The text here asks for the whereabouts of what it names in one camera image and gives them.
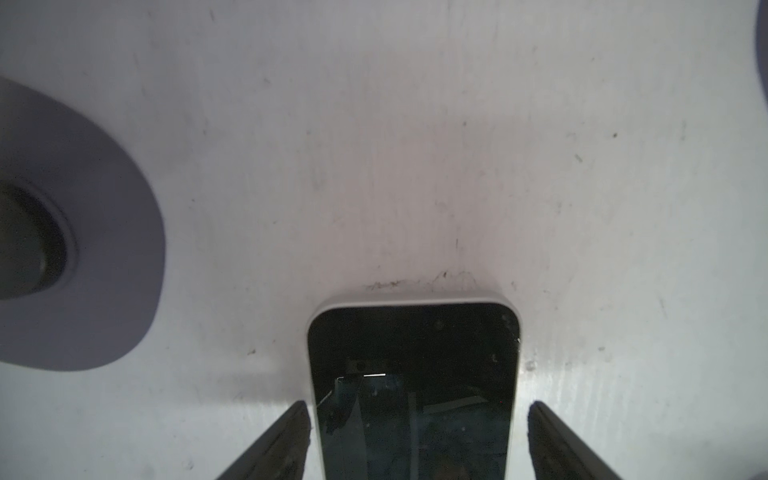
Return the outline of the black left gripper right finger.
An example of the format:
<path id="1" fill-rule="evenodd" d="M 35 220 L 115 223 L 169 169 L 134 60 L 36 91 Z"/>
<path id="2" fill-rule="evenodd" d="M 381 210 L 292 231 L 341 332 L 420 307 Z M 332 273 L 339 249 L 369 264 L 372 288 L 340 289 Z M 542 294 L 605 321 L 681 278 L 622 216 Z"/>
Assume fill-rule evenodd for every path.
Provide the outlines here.
<path id="1" fill-rule="evenodd" d="M 544 402 L 530 405 L 528 445 L 537 480 L 620 480 Z"/>

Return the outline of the phone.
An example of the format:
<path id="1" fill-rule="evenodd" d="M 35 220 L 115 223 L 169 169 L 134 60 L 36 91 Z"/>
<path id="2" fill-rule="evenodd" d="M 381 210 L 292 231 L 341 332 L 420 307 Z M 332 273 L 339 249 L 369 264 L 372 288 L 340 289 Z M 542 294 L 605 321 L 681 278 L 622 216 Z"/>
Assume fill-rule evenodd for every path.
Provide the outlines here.
<path id="1" fill-rule="evenodd" d="M 328 479 L 502 479 L 520 325 L 486 297 L 335 302 L 310 321 Z"/>

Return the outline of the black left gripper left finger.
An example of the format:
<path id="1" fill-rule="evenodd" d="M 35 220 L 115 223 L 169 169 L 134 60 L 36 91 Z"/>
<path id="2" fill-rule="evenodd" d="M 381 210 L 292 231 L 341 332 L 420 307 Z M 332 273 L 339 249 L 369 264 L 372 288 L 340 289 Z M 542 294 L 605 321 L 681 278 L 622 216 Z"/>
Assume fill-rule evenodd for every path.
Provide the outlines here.
<path id="1" fill-rule="evenodd" d="M 310 434 L 307 404 L 296 401 L 218 479 L 301 480 Z"/>

